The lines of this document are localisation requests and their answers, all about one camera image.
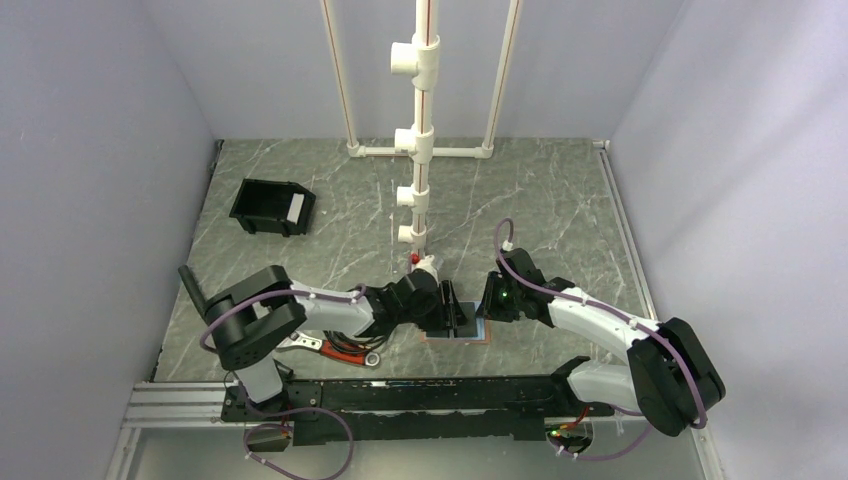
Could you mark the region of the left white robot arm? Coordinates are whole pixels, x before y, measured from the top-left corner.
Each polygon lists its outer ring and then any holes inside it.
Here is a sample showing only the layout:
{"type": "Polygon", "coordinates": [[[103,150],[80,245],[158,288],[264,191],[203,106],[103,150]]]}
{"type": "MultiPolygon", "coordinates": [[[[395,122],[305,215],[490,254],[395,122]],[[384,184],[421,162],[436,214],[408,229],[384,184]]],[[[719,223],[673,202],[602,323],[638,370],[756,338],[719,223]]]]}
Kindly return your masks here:
{"type": "Polygon", "coordinates": [[[273,353],[303,331],[337,332],[349,338],[390,335],[411,324],[427,334],[450,338],[475,325],[453,285],[434,267],[419,262],[384,286],[358,285],[349,291],[308,286],[280,265],[206,297],[188,266],[179,275],[206,328],[202,349],[214,353],[246,389],[248,407],[264,420],[279,417],[287,392],[273,353]]]}

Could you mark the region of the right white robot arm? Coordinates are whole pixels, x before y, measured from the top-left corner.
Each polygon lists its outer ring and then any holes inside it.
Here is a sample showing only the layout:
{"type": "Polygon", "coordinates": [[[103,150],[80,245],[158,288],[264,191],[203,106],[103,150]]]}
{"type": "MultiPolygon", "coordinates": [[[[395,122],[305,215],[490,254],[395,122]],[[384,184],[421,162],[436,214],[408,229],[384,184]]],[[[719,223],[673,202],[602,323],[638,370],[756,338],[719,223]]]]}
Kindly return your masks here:
{"type": "Polygon", "coordinates": [[[660,322],[612,307],[560,277],[547,279],[521,248],[496,251],[479,315],[493,321],[535,320],[578,335],[616,358],[608,364],[575,357],[555,370],[551,401],[574,415],[606,404],[642,415],[657,431],[677,436],[702,428],[726,387],[692,326],[660,322]]]}

